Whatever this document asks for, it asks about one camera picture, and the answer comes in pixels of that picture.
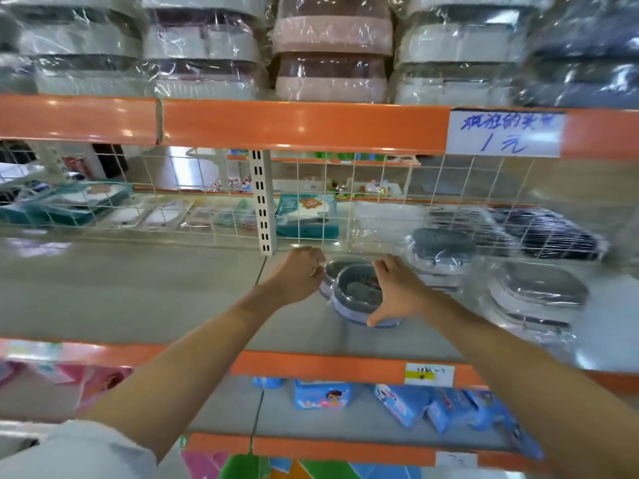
paper label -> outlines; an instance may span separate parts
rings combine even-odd
[[[62,354],[62,343],[12,340],[6,359],[16,362],[55,362]]]
[[[565,113],[454,109],[446,154],[559,158]]]
[[[455,367],[449,365],[406,363],[404,385],[443,386],[452,388],[454,381]]]
[[[455,469],[476,469],[479,467],[477,454],[466,452],[446,452],[438,450],[435,455],[435,467],[453,467]]]

price tag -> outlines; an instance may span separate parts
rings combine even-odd
[[[16,362],[55,362],[62,354],[62,343],[12,340],[6,359]]]
[[[477,454],[466,452],[437,451],[435,467],[454,467],[455,469],[476,469],[479,467]]]
[[[443,386],[452,388],[454,381],[455,367],[449,365],[406,363],[404,385]]]
[[[446,154],[559,158],[565,113],[454,109]]]

green item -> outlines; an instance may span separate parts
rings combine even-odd
[[[348,462],[300,460],[299,463],[313,479],[360,479]]]
[[[270,476],[270,459],[248,454],[230,456],[218,479],[267,479]]]

white wire grid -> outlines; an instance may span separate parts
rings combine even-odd
[[[111,204],[92,208],[95,218],[88,225],[4,225],[5,230],[21,227],[103,240],[261,247],[248,152],[227,160],[228,150],[219,149],[60,146],[71,171],[91,179],[131,183],[132,199],[117,208]],[[3,142],[2,147],[3,190],[51,177],[24,143]],[[275,208],[282,193],[298,199],[312,194],[335,202],[334,214],[317,216],[315,223],[319,219],[323,224],[321,234],[305,238],[304,221],[298,220],[297,233],[277,236],[278,250],[311,244],[331,253],[398,252],[415,229],[436,227],[467,233],[486,255],[550,254],[595,260],[607,242],[617,243],[617,236],[634,225],[639,201],[632,183],[639,176],[639,165],[612,162],[424,156],[417,163],[273,152],[271,170]],[[532,239],[540,217],[522,221],[513,216],[539,208],[557,212],[574,224],[572,230],[561,228],[542,240],[538,234]],[[123,228],[110,219],[114,211],[123,209],[128,217],[137,213],[136,225]],[[149,225],[150,216],[155,225]],[[339,235],[331,239],[326,229],[335,226]],[[584,234],[595,236],[599,246],[584,248]]]

hand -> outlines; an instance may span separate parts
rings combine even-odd
[[[377,326],[384,319],[420,314],[424,299],[434,292],[411,271],[401,257],[387,254],[373,262],[377,280],[384,296],[383,303],[368,318],[367,325]]]
[[[324,278],[324,268],[320,265],[323,262],[326,262],[326,257],[322,250],[296,248],[289,252],[264,286],[277,293],[282,299],[282,306],[303,301],[320,287]]]

